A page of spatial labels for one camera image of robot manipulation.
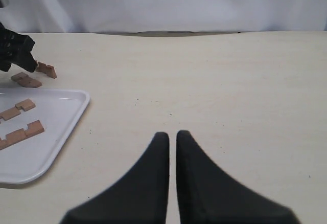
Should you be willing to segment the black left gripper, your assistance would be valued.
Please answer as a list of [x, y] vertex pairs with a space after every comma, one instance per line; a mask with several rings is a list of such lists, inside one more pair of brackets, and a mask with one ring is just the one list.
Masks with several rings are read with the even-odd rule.
[[1, 24], [1, 71], [8, 72], [11, 65], [33, 73], [38, 67], [31, 54], [35, 41], [28, 35], [21, 35], [6, 29]]

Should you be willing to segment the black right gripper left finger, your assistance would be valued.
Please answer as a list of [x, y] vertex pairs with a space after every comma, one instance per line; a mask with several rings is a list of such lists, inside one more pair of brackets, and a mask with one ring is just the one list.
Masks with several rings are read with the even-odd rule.
[[98, 196], [67, 211], [61, 223], [165, 223], [170, 144], [157, 132], [133, 167]]

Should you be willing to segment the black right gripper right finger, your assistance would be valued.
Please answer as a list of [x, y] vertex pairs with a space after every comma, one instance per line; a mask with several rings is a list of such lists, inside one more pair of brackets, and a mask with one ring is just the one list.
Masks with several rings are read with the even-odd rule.
[[176, 137], [176, 188], [181, 223], [299, 223], [218, 167], [187, 130]]

